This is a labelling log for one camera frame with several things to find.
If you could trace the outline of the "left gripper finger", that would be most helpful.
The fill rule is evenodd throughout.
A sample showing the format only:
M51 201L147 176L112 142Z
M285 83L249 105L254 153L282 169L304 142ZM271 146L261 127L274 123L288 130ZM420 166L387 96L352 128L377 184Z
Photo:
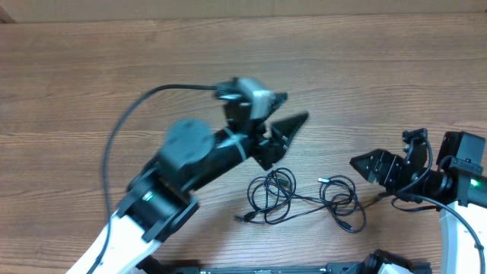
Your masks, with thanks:
M271 123L271 140L281 147L289 147L293 138L309 117L307 111Z
M286 92L273 94L269 99L266 118L269 118L275 111L277 111L287 99L288 94Z

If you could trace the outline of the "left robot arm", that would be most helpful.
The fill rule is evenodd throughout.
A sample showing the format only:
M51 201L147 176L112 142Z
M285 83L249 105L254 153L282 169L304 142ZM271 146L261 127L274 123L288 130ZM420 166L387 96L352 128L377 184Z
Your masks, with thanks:
M275 121L266 136L265 121L287 100L286 93L250 97L219 91L216 97L224 101L227 126L214 132L198 119L174 123L70 273L131 272L198 210L195 191L248 158L270 169L309 117L302 112Z

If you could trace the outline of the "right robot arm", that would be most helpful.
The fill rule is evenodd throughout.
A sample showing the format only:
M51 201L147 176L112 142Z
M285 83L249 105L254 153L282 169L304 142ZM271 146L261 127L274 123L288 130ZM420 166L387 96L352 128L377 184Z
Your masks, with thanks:
M425 128L403 131L405 156L384 149L353 157L350 165L378 183L393 201L414 202L414 212L440 213L442 273L486 271L485 138L468 132L444 134L437 157Z

